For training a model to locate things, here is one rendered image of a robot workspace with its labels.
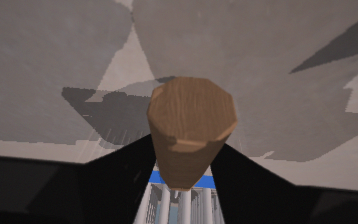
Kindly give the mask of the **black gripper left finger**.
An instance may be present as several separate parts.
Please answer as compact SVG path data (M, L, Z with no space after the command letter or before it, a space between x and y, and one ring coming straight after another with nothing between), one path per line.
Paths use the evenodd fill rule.
M151 133L87 163L0 156L0 211L133 224L155 163Z

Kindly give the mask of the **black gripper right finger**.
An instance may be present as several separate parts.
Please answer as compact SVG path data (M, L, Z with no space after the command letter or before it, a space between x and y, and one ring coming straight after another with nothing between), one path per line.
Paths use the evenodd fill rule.
M358 224L358 191L296 185L224 143L210 164L225 224Z

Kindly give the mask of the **blue flat strip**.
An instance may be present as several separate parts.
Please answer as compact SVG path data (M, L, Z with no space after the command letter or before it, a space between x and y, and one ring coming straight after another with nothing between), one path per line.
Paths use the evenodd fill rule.
M161 178L159 171L152 171L149 182L166 184L164 182L164 180ZM216 189L214 180L213 180L213 176L206 176L206 175L203 175L202 178L194 185L194 187L204 187L204 188Z

